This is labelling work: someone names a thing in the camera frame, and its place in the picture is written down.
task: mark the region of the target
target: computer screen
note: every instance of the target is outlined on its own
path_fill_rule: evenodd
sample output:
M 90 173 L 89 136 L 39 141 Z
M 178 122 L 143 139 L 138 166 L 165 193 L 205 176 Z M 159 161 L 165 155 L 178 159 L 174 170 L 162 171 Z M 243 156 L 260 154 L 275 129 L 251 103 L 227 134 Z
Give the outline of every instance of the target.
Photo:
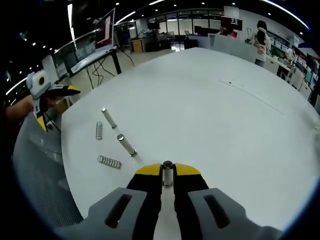
M 148 29 L 160 29 L 160 23 L 159 22 L 148 22 Z
M 114 46 L 115 8 L 95 25 L 95 49 L 109 49 Z
M 242 31 L 242 19 L 223 16 L 221 18 L 221 27 Z

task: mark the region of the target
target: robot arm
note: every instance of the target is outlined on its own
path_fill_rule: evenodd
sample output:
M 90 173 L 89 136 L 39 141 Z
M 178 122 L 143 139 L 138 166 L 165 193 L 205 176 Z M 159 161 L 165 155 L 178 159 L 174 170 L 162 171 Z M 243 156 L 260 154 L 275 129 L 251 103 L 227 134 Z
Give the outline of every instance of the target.
M 30 73 L 26 79 L 26 85 L 33 98 L 33 113 L 45 132 L 48 132 L 45 112 L 48 110 L 47 100 L 57 97 L 72 96 L 80 93 L 73 85 L 54 84 L 49 81 L 45 70 Z

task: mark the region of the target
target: metal spring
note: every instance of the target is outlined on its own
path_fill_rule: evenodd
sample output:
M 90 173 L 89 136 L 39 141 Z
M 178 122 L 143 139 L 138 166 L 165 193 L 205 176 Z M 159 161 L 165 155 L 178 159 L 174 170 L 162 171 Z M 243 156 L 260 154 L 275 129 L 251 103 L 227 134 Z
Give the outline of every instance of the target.
M 101 140 L 102 139 L 102 122 L 96 122 L 96 129 L 95 129 L 95 139 Z
M 120 161 L 101 155 L 98 156 L 98 162 L 114 169 L 120 169 L 122 166 L 122 163 Z

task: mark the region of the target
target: floor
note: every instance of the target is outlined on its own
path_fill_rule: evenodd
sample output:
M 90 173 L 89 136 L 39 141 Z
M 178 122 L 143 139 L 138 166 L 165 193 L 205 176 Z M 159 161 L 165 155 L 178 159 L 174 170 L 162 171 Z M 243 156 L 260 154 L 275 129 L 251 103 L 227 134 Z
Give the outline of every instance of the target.
M 144 64 L 152 59 L 167 55 L 167 54 L 171 54 L 174 52 L 179 52 L 181 50 L 184 50 L 184 46 L 180 45 L 180 44 L 174 44 L 172 45 L 171 49 L 165 49 L 165 50 L 161 50 L 161 51 L 155 51 L 155 52 L 144 52 L 144 53 L 130 53 L 129 50 L 125 50 L 124 54 L 121 51 L 117 52 L 117 57 L 120 63 L 120 67 L 122 72 L 128 71 L 130 69 L 132 69 L 133 63 L 135 66 L 139 66 L 141 64 Z M 94 88 L 96 88 L 98 86 L 98 81 L 101 81 L 101 77 L 95 76 L 94 74 L 99 74 L 101 76 L 103 76 L 102 79 L 102 84 L 109 81 L 110 79 L 113 78 L 113 76 L 109 73 L 107 73 L 106 71 L 103 70 L 103 68 L 100 66 L 97 70 L 97 73 L 94 72 L 95 70 L 95 66 L 91 65 L 88 68 L 88 72 L 90 73 L 90 77 L 92 80 L 92 85 Z M 107 71 L 109 71 L 110 73 L 112 73 L 113 75 L 117 75 L 117 71 L 113 62 L 113 59 L 111 56 L 108 56 L 104 62 L 102 63 L 102 66 L 104 67 L 104 69 L 106 69 Z M 84 97 L 86 94 L 88 94 L 91 90 L 91 83 L 90 83 L 90 79 L 89 76 L 87 74 L 87 71 L 85 69 L 83 69 L 81 72 L 79 72 L 77 75 L 73 76 L 71 78 L 71 82 L 73 85 L 75 85 L 77 88 L 79 88 L 81 90 L 81 94 L 80 94 L 80 98 Z

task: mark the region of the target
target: metal cylinder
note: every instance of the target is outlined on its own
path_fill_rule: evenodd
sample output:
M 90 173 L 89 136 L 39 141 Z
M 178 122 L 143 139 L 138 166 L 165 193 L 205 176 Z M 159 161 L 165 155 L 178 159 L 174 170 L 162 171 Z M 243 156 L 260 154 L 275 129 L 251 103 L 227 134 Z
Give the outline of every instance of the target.
M 125 148 L 125 150 L 128 151 L 131 157 L 134 157 L 137 155 L 137 151 L 130 145 L 128 140 L 125 138 L 123 134 L 119 134 L 116 139 L 122 144 L 122 146 Z
M 103 113 L 105 119 L 109 122 L 109 124 L 111 125 L 112 129 L 115 129 L 117 127 L 117 124 L 115 123 L 115 121 L 112 119 L 112 117 L 110 116 L 109 112 L 107 111 L 106 108 L 102 108 L 101 112 Z
M 162 185 L 165 188 L 170 188 L 174 185 L 174 164 L 171 161 L 165 161 L 162 166 Z

